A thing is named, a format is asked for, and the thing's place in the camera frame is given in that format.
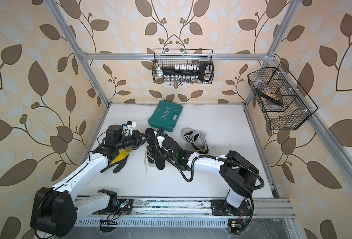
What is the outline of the black insole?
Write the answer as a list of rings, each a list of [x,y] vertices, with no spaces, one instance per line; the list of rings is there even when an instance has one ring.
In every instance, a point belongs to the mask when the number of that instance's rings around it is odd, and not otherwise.
[[[156,163],[156,168],[158,170],[163,170],[165,168],[165,160],[164,158],[161,156],[161,153],[159,152],[159,150],[157,149],[156,145],[155,145],[155,131],[152,128],[147,128],[145,130],[145,134],[150,135],[150,138],[147,140],[147,144],[149,146],[152,146],[152,156],[155,160]]]

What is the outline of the black white sneaker with laces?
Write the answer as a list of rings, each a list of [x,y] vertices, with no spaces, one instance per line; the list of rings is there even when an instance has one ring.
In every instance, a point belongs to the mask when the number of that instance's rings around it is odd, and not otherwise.
[[[145,156],[145,165],[146,165],[146,170],[147,167],[151,167],[151,168],[156,168],[156,163],[155,160],[152,156],[152,146],[147,145],[146,146],[146,156]]]

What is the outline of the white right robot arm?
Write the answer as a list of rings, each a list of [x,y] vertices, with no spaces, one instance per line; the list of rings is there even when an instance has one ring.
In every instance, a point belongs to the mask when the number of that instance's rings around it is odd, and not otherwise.
[[[185,150],[162,129],[153,132],[154,142],[147,147],[147,155],[152,157],[159,170],[170,163],[182,178],[190,183],[196,171],[219,174],[229,185],[225,200],[212,209],[214,215],[239,216],[245,210],[251,214],[253,192],[265,186],[259,169],[236,151],[225,155],[212,156]]]

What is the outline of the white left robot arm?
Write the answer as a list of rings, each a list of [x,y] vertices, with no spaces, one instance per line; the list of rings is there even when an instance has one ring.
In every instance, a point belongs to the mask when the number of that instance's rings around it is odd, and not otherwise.
[[[100,210],[120,209],[116,192],[101,189],[93,196],[77,200],[83,188],[100,172],[105,171],[124,149],[138,149],[151,136],[138,130],[125,133],[108,132],[89,159],[73,173],[51,188],[43,187],[33,203],[30,227],[35,234],[64,237],[79,220]]]

